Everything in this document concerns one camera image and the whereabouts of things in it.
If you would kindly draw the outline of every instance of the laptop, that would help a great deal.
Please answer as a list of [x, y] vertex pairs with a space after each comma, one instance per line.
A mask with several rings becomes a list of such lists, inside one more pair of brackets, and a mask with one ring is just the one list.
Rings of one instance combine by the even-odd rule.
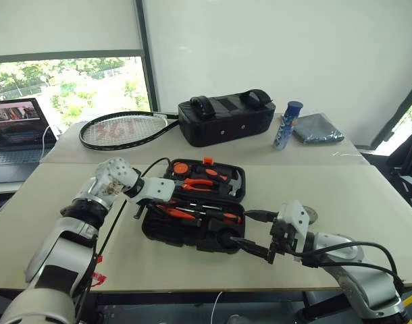
[[[48, 126], [35, 98], [0, 101], [0, 183], [23, 182], [39, 164]], [[56, 143], [47, 130], [45, 152]]]

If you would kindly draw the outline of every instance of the tool kit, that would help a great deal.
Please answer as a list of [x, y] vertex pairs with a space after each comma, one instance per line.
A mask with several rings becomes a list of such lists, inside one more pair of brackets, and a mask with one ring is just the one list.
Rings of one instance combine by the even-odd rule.
[[240, 167], [203, 161], [176, 159], [164, 178], [175, 180], [168, 203], [151, 202], [143, 219], [146, 237], [175, 246], [196, 246], [208, 252], [238, 251], [230, 239], [245, 234], [245, 172]]
[[193, 146], [207, 146], [265, 132], [275, 105], [259, 89], [221, 97], [193, 97], [180, 103], [180, 129]]

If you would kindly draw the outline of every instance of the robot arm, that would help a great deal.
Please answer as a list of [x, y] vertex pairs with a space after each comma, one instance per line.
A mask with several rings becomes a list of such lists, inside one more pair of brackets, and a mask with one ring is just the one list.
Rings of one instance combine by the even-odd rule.
[[273, 222], [269, 248], [244, 238], [232, 238], [248, 253], [274, 262], [276, 253], [293, 254], [296, 261], [308, 267], [323, 267], [340, 285], [349, 304], [365, 323], [408, 323], [400, 294], [393, 280], [379, 269], [343, 265], [359, 263], [375, 265], [365, 256], [362, 247], [348, 246], [323, 253], [312, 253], [337, 244], [353, 242], [340, 235], [308, 232], [310, 215], [297, 200], [283, 204], [279, 213], [247, 211], [246, 216]]
[[75, 323], [74, 302], [91, 282], [99, 228], [118, 194], [132, 203], [169, 201], [175, 184], [142, 178], [121, 158], [100, 165], [35, 252], [26, 270], [28, 287], [8, 306], [0, 323]]

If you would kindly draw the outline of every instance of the spray can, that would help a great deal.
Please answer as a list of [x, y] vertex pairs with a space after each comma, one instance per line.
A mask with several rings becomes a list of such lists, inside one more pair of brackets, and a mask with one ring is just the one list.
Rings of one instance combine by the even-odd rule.
[[274, 143], [272, 146], [282, 151], [287, 145], [288, 140], [292, 136], [294, 125], [296, 124], [303, 104], [298, 101], [289, 101], [287, 103], [287, 110], [282, 117], [281, 125], [276, 133]]

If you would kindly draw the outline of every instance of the window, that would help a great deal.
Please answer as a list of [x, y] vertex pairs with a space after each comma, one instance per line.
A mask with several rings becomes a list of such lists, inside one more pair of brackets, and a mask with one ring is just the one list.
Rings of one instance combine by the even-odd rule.
[[62, 132], [108, 113], [150, 111], [141, 57], [0, 63], [0, 101], [28, 97]]
[[392, 136], [383, 141], [374, 151], [376, 155], [391, 155], [412, 135], [412, 105], [392, 129]]

